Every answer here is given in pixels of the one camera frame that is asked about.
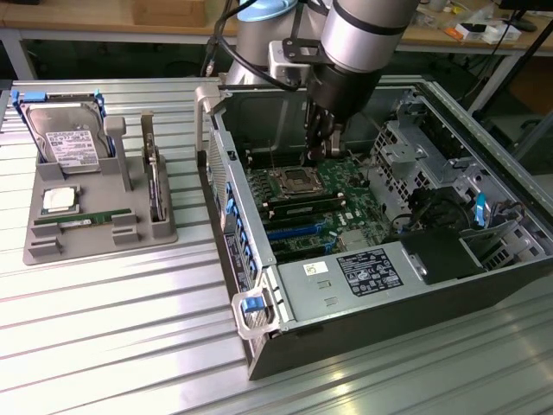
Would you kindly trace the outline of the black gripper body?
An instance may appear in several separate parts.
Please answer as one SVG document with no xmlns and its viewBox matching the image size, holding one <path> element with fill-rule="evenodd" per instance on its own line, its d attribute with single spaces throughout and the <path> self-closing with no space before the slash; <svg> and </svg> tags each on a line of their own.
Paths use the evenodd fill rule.
<svg viewBox="0 0 553 415">
<path fill-rule="evenodd" d="M 381 69 L 354 73 L 342 71 L 337 66 L 313 66 L 307 80 L 307 94 L 311 101 L 327 110 L 336 120 L 348 120 L 364 107 L 381 75 Z"/>
</svg>

